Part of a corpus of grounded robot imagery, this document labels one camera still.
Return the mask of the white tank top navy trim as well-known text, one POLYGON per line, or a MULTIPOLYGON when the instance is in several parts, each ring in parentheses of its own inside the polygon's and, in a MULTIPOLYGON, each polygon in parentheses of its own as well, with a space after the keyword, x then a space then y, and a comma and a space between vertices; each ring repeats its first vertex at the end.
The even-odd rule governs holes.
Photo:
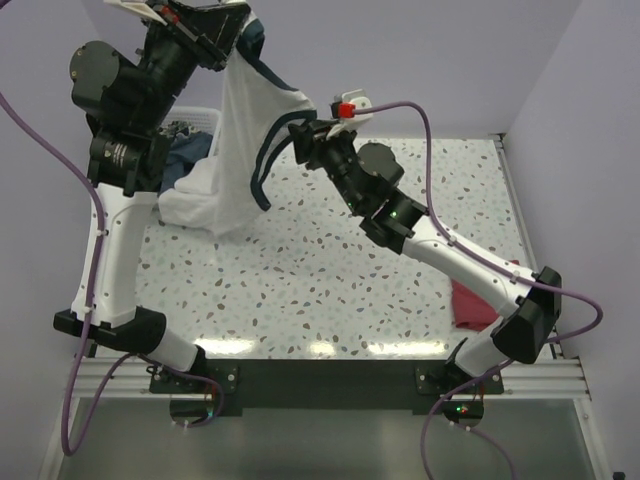
POLYGON ((291 142, 288 126, 316 119, 317 110, 261 60, 264 40, 251 15, 224 71, 217 153, 160 194, 163 222, 223 235, 270 209, 263 184, 291 142))

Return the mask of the red tank top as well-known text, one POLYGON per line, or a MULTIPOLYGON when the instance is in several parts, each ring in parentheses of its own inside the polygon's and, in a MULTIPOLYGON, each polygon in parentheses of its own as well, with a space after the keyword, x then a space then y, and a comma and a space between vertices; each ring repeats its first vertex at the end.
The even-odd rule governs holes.
POLYGON ((498 318, 498 313, 482 298, 459 282, 451 281, 454 325, 458 329, 481 332, 498 318))

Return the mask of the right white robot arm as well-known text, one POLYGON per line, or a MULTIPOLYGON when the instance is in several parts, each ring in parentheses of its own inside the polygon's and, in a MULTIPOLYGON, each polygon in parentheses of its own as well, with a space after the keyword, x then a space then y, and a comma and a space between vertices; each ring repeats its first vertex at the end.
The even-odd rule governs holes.
POLYGON ((431 381, 466 393, 505 361, 534 363, 560 316, 560 274, 549 267, 534 272, 465 238, 456 247, 452 233, 435 227, 431 210, 399 189, 404 170, 392 149, 381 143, 355 148, 355 133, 330 133, 336 125, 321 120, 290 125, 297 164, 326 172, 376 245, 439 270, 498 315, 481 333, 462 340, 431 381))

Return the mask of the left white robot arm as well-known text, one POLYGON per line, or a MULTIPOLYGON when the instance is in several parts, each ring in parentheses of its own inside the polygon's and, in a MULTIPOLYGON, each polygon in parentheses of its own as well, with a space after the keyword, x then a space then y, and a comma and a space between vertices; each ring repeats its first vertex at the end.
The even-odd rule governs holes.
POLYGON ((53 325, 171 368, 177 386, 196 392, 207 380, 205 353, 172 332, 164 314, 138 305, 137 263, 170 150, 161 125, 196 69, 224 69, 251 10, 230 1, 121 8, 146 26, 139 61, 103 41, 81 46, 70 61, 71 98, 92 133, 86 177, 94 200, 80 286, 53 325))

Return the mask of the patterned tank top in basket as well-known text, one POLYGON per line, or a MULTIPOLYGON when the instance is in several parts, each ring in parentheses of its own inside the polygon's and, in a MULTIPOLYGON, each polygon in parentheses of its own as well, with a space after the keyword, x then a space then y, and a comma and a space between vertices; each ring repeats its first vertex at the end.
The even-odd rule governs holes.
POLYGON ((171 120, 161 126, 159 133, 174 141, 176 138, 186 138, 194 132, 190 122, 184 120, 171 120))

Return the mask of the blue denim tank top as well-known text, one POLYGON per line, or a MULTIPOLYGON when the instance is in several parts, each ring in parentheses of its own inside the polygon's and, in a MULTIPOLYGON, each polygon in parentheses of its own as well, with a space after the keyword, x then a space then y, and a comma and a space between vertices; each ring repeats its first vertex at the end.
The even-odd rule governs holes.
POLYGON ((180 131, 173 136, 163 170, 160 194, 173 188, 199 160, 208 156, 212 140, 211 134, 202 131, 180 131))

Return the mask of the white plastic basket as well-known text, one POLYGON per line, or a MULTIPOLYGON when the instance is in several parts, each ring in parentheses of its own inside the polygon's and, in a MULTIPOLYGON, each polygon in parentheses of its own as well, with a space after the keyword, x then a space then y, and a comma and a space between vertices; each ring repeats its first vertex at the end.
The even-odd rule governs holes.
POLYGON ((221 112, 209 107, 174 106, 164 118, 162 126, 168 126, 173 122, 186 122, 199 131, 204 131, 212 136, 208 157, 217 152, 217 142, 221 127, 221 112))

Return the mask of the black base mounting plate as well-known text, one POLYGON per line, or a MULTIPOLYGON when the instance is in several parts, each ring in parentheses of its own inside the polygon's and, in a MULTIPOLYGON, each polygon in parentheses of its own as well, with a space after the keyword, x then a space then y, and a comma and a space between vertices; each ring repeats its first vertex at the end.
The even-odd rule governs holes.
POLYGON ((172 417, 203 420, 216 410, 405 410, 422 415, 471 377, 445 360, 209 359, 202 380, 149 366, 149 392, 169 395, 172 417))

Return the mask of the aluminium front rail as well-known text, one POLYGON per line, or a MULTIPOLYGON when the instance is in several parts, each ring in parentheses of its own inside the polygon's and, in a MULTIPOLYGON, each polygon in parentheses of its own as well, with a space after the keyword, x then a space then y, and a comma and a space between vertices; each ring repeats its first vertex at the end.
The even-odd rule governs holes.
MULTIPOLYGON (((74 397, 93 397, 115 363, 115 358, 85 359, 78 371, 73 389, 74 397)), ((101 396, 130 399, 149 395, 151 376, 146 371, 147 366, 140 359, 125 360, 111 373, 101 396)))

